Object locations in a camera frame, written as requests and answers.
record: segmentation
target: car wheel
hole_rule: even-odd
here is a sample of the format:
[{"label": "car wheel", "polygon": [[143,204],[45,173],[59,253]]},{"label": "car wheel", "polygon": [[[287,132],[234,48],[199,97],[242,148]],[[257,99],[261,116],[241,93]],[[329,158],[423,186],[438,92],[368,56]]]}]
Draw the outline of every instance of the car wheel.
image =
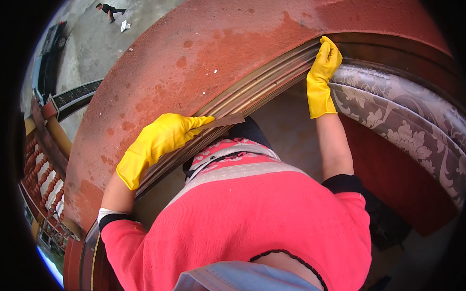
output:
[{"label": "car wheel", "polygon": [[65,47],[65,44],[66,44],[66,37],[60,36],[56,41],[57,50],[61,51]]}]

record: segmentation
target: red painted surface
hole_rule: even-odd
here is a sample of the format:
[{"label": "red painted surface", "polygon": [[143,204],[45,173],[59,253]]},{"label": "red painted surface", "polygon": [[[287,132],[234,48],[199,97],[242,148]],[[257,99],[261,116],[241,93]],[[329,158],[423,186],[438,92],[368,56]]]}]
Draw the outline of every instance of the red painted surface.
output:
[{"label": "red painted surface", "polygon": [[275,57],[339,32],[392,34],[448,53],[417,1],[205,0],[169,12],[134,41],[89,104],[69,158],[65,216],[90,229],[125,150],[162,113],[192,115]]},{"label": "red painted surface", "polygon": [[70,238],[65,249],[63,260],[63,287],[65,290],[79,290],[79,262],[81,261],[82,246],[80,242]]}]

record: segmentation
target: metal scraper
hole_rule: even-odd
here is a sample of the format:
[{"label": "metal scraper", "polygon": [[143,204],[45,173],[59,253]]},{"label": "metal scraper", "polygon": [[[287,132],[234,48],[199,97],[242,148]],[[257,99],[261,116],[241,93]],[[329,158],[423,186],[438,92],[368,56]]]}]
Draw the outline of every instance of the metal scraper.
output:
[{"label": "metal scraper", "polygon": [[211,129],[214,127],[220,127],[220,126],[226,126],[226,125],[232,125],[232,124],[238,124],[245,122],[243,114],[241,112],[234,113],[231,115],[227,115],[224,117],[221,117],[219,119],[216,119],[208,124],[204,124],[202,126],[199,126],[195,129]]}]

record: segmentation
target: debris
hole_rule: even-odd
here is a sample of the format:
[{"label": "debris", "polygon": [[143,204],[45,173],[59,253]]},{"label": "debris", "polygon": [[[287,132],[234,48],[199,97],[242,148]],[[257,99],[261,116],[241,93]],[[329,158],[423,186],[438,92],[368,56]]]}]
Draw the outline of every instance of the debris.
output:
[{"label": "debris", "polygon": [[131,23],[126,22],[126,20],[123,21],[123,22],[121,23],[121,32],[125,31],[126,29],[129,29],[129,28],[130,28],[130,25],[131,25]]}]

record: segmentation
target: pink sweater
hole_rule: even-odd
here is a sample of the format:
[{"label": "pink sweater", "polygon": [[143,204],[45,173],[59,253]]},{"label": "pink sweater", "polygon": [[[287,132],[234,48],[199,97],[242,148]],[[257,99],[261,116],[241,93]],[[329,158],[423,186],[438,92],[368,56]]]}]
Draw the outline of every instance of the pink sweater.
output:
[{"label": "pink sweater", "polygon": [[188,183],[146,233],[127,219],[102,230],[126,291],[171,290],[181,272],[286,250],[314,268],[328,290],[358,290],[371,263],[369,215],[355,192],[333,194],[274,161],[210,169]]}]

